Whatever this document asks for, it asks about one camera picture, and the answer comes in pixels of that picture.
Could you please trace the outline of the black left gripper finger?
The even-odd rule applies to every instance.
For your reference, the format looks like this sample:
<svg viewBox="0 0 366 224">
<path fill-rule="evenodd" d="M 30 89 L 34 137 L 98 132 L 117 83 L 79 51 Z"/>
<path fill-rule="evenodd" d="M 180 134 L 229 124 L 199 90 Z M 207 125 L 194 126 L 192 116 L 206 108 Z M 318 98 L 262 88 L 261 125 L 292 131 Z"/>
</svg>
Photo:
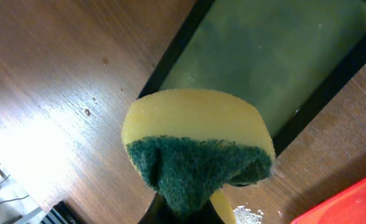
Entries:
<svg viewBox="0 0 366 224">
<path fill-rule="evenodd" d="M 210 200 L 198 211 L 183 217 L 168 206 L 165 198 L 156 193 L 138 224 L 224 224 Z"/>
</svg>

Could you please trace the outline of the yellow green sponge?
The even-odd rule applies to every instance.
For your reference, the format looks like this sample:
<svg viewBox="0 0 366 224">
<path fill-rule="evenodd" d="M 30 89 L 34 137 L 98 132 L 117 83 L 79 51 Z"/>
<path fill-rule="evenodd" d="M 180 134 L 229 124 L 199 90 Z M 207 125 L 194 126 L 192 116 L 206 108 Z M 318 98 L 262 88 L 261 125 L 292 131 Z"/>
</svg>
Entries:
<svg viewBox="0 0 366 224">
<path fill-rule="evenodd" d="M 145 184 L 174 212 L 186 217 L 210 200 L 224 223 L 235 216 L 222 187 L 268 178 L 276 157 L 258 110 L 216 90 L 163 90 L 134 101 L 121 140 Z"/>
</svg>

